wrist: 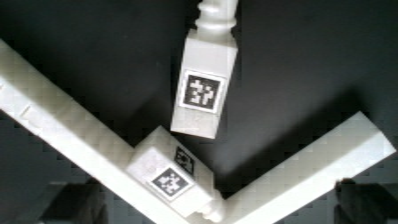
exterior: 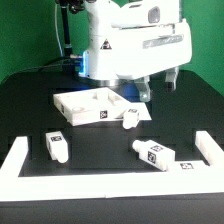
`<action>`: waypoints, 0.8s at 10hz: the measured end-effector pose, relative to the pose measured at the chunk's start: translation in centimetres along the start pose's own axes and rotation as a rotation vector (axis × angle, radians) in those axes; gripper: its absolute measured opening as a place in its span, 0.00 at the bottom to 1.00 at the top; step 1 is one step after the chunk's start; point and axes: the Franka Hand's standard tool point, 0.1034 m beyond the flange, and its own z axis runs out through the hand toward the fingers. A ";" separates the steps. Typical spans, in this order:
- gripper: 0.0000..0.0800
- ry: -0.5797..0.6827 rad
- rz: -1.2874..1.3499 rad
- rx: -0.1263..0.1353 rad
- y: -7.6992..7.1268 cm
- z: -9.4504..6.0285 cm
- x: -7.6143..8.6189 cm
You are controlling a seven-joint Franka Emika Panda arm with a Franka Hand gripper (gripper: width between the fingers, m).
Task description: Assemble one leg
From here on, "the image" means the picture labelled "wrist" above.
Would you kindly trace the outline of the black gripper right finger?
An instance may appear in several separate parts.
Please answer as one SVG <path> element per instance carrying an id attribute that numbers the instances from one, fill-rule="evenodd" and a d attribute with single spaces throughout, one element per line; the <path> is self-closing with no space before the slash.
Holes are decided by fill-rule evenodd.
<path id="1" fill-rule="evenodd" d="M 335 224 L 398 224 L 398 183 L 337 183 Z"/>

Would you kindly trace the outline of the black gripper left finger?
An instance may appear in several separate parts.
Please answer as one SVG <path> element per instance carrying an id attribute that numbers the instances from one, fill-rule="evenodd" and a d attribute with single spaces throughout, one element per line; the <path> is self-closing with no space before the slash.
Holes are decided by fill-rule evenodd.
<path id="1" fill-rule="evenodd" d="M 68 184 L 40 217 L 42 224 L 109 224 L 106 193 L 98 182 Z"/>

